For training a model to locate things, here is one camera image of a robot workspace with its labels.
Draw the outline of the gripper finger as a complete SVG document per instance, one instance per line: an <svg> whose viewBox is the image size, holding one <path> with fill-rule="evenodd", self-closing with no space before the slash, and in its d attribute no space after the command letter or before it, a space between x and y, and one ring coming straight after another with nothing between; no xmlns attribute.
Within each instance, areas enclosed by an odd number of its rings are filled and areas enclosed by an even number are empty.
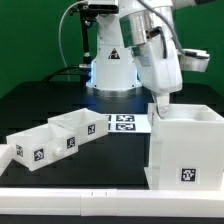
<svg viewBox="0 0 224 224"><path fill-rule="evenodd" d="M169 111L170 95L157 95L155 97L158 115L164 118Z"/></svg>

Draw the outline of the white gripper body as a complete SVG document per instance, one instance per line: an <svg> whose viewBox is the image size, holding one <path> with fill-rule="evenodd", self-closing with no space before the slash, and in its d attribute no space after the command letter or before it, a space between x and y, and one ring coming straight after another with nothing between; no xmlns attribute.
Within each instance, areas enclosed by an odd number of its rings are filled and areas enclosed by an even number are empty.
<svg viewBox="0 0 224 224"><path fill-rule="evenodd" d="M142 85L158 95L177 92L182 89L182 75L175 45L160 41L132 48L132 55Z"/></svg>

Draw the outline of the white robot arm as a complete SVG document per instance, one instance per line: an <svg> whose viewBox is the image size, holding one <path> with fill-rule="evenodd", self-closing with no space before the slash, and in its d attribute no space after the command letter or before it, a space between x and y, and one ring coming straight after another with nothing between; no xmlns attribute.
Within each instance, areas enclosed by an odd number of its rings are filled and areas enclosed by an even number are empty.
<svg viewBox="0 0 224 224"><path fill-rule="evenodd" d="M97 55L91 62L89 91L120 96L145 87L157 114L170 111L170 94L182 89L183 70L203 72L210 55L184 49L172 12L214 0L87 0L98 24Z"/></svg>

